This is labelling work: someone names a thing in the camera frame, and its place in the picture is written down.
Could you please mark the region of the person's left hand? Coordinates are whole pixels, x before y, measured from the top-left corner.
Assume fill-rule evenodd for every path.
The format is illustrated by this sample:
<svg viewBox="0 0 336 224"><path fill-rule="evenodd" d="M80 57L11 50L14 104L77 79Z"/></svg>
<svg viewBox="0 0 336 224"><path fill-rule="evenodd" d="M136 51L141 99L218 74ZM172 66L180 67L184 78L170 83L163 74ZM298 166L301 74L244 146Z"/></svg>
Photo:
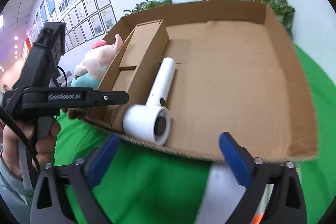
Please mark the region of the person's left hand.
<svg viewBox="0 0 336 224"><path fill-rule="evenodd" d="M50 133L35 145L37 159L40 165L47 162L54 162L56 137L60 132L60 124L54 121L50 127ZM19 166L17 142L19 138L12 129L5 125L3 130L3 152L2 159L9 171L17 178L22 178L22 171Z"/></svg>

